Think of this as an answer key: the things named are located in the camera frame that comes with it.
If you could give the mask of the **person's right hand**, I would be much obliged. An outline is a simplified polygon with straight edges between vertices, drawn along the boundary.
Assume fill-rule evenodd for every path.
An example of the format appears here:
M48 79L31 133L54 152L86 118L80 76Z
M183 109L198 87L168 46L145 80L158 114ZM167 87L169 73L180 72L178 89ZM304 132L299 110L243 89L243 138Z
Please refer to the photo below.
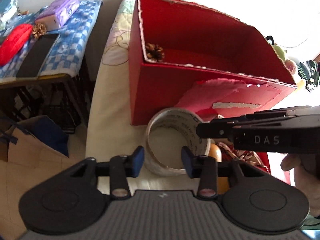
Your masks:
M319 217L319 179L305 170L297 154L287 154L281 161L281 169L283 171L294 169L295 186L307 196L310 203L310 215Z

